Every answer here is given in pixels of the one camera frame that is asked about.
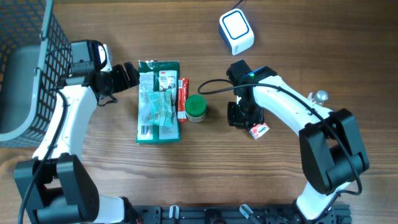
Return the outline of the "red patterned small carton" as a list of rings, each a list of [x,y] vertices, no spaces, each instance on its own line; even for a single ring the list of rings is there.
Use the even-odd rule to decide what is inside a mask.
[[[254,139],[259,139],[261,136],[263,136],[266,132],[268,132],[270,128],[266,123],[262,124],[257,124],[253,126],[250,130],[249,133]]]

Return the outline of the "green lidded jar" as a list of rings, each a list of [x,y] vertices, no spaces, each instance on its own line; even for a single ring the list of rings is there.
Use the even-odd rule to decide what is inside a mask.
[[[194,123],[203,121],[207,112],[206,100],[204,97],[201,95],[189,96],[185,102],[185,112],[189,121]]]

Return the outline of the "red stick packet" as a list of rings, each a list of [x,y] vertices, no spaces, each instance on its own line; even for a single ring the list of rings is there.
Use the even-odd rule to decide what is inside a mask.
[[[178,105],[177,105],[177,118],[179,122],[186,122],[187,115],[185,112],[185,103],[188,97],[189,79],[180,78],[178,80]]]

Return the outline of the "yellow dish soap bottle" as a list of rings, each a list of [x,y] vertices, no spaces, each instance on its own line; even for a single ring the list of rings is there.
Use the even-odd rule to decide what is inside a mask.
[[[310,92],[307,97],[312,103],[323,106],[328,100],[328,93],[325,90],[318,90],[316,92]]]

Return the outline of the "teal wipes packet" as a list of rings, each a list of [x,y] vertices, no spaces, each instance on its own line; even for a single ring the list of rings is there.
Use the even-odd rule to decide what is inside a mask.
[[[150,119],[149,122],[158,126],[172,126],[172,92],[155,91],[150,92]]]

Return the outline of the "green sponge package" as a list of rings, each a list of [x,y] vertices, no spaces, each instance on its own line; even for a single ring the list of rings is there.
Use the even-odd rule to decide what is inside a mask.
[[[178,61],[140,61],[137,136],[138,144],[163,144],[180,140],[177,118],[177,90],[179,78]],[[172,92],[172,126],[151,124],[149,93],[155,91]]]

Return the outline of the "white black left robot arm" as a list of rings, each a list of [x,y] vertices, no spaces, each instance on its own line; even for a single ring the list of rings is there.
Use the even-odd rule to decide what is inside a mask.
[[[100,195],[81,163],[89,120],[99,101],[139,84],[131,62],[111,66],[97,40],[72,42],[72,62],[57,85],[49,128],[29,161],[18,162],[14,179],[22,198],[18,223],[140,223],[126,197]]]

